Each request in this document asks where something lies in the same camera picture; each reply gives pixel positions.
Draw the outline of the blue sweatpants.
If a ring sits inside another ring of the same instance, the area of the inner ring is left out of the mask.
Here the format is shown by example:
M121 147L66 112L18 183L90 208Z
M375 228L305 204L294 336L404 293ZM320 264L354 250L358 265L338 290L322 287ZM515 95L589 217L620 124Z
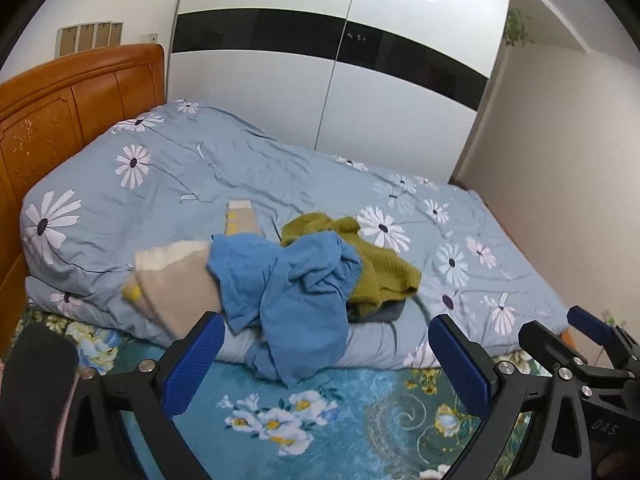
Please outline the blue sweatpants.
M336 233L304 235L286 247L255 234L217 234L206 268L230 330L262 333L244 356L257 377L293 387L344 356L346 302L362 263Z

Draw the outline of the light blue floral duvet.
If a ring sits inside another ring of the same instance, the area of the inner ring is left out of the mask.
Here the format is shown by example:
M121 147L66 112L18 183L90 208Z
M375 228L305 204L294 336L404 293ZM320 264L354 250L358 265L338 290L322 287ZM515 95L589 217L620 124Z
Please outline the light blue floral duvet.
M421 271L418 294L396 321L350 326L341 366L434 366L427 324L442 313L492 356L515 351L527 322L566 329L562 300L480 196L288 145L186 101L114 125L28 191L29 305L166 344L167 333L120 291L134 252L221 232L234 200L250 202L270 240L307 212L352 217L364 240Z

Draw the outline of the olive green knit sweater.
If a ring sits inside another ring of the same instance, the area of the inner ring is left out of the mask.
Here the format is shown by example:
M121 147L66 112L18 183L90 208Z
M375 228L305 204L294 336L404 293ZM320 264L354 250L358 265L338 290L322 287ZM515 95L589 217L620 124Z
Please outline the olive green knit sweater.
M418 292L422 273L400 258L392 248L366 242L359 234L360 223L352 217L332 219L323 212L303 214L282 228L281 245L299 237L323 231L335 232L356 249L362 262L360 279L347 300L352 322L364 322L388 302L404 301Z

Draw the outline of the pink striped cloth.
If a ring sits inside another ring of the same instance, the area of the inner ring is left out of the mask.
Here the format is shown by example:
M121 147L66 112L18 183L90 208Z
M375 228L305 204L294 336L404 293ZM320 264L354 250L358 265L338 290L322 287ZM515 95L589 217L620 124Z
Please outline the pink striped cloth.
M11 362L1 382L1 425L28 472L54 479L58 441L77 384L77 360Z

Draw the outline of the teal floral bed sheet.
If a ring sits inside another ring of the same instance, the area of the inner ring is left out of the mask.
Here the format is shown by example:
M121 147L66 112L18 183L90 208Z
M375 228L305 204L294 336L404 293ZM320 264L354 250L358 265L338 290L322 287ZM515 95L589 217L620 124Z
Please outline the teal floral bed sheet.
M418 307L350 331L336 367L292 388L243 362L228 335L174 423L215 479L438 479L480 422L439 369Z

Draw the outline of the green potted plant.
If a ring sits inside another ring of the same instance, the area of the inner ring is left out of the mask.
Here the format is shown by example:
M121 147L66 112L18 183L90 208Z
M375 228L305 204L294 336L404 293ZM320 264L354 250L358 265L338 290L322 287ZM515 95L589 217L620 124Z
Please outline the green potted plant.
M508 11L503 31L503 39L507 47L525 47L526 44L534 42L527 29L529 21L530 18L521 10L510 9Z

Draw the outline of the orange wooden headboard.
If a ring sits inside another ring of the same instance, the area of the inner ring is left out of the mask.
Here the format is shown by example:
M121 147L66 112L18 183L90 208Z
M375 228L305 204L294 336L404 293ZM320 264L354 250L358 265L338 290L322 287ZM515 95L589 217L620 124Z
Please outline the orange wooden headboard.
M1 350L27 304L18 220L39 180L99 134L166 101L159 44L124 44L56 58L1 86Z

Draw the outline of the white wardrobe with black band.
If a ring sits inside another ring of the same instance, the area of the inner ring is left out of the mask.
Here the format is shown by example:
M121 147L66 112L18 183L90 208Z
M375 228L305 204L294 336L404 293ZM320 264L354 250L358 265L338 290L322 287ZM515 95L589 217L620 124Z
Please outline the white wardrobe with black band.
M179 0L168 92L274 138L447 181L510 0Z

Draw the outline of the beige fuzzy sweater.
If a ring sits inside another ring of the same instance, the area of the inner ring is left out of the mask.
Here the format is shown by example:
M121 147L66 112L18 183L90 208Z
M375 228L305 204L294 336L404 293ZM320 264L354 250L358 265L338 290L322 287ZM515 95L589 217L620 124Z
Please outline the beige fuzzy sweater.
M134 254L122 296L171 339L181 339L207 312L221 313L216 278L206 268L209 240L178 242Z

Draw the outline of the dark grey garment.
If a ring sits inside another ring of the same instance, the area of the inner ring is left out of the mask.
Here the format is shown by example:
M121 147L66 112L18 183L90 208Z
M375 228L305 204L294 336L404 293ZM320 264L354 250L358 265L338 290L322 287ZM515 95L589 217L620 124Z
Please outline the dark grey garment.
M378 310L371 311L367 314L359 314L355 310L351 310L348 314L348 320L351 323L391 323L400 318L402 311L405 309L406 300L385 301Z

